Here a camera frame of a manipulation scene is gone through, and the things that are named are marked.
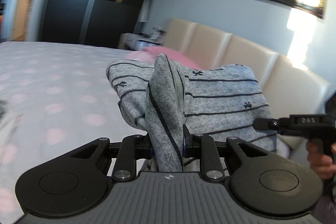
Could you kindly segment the person's right hand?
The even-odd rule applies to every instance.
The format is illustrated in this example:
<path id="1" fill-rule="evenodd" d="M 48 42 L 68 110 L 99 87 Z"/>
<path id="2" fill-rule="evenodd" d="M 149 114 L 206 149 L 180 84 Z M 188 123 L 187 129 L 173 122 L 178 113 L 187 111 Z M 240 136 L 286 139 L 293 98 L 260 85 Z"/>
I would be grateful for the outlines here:
<path id="1" fill-rule="evenodd" d="M 318 145 L 307 142 L 306 143 L 307 161 L 321 180 L 328 180 L 335 175 L 335 164 L 330 156 L 318 152 Z"/>

